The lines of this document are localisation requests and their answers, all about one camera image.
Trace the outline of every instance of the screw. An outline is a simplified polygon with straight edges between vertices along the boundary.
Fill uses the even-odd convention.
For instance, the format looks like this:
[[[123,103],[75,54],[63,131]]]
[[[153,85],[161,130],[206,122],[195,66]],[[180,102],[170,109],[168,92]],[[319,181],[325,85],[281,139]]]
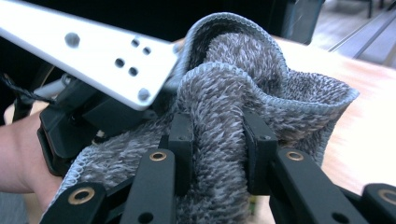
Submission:
[[[76,33],[69,33],[64,37],[64,41],[70,48],[78,47],[79,40],[79,36]]]
[[[270,140],[270,139],[271,139],[271,136],[268,136],[268,135],[260,135],[259,138],[260,138],[261,140]]]
[[[186,136],[179,136],[177,139],[180,140],[180,141],[186,141],[187,137]]]
[[[176,44],[173,46],[173,52],[174,52],[174,53],[179,53],[179,52],[182,50],[182,48],[183,48],[183,44],[181,44],[181,43],[176,43]]]
[[[137,98],[141,101],[146,101],[149,98],[149,90],[142,88],[137,94]]]

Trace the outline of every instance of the table surface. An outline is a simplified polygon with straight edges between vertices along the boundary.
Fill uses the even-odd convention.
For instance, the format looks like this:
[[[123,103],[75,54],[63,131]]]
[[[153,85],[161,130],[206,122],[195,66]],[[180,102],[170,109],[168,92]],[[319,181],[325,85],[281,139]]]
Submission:
[[[337,122],[326,148],[322,169],[330,180],[358,194],[369,183],[396,186],[396,70],[276,41],[290,68],[337,78],[360,92]],[[7,113],[9,120],[12,112]],[[268,214],[266,209],[259,213]],[[261,218],[261,223],[270,222]]]

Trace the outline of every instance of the gray knit fabric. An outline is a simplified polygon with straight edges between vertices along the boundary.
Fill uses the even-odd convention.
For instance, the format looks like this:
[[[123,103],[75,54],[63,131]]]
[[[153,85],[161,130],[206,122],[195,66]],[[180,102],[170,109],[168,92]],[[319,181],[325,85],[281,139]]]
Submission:
[[[173,114],[191,115],[193,181],[177,198],[178,223],[244,223],[248,217],[247,159],[242,109],[258,113],[282,147],[321,165],[336,121],[358,92],[334,78],[290,70],[271,36],[230,13],[209,15],[186,36],[166,91],[169,109],[100,146],[85,148],[58,195],[78,182],[107,189],[135,174],[141,155],[168,134]]]

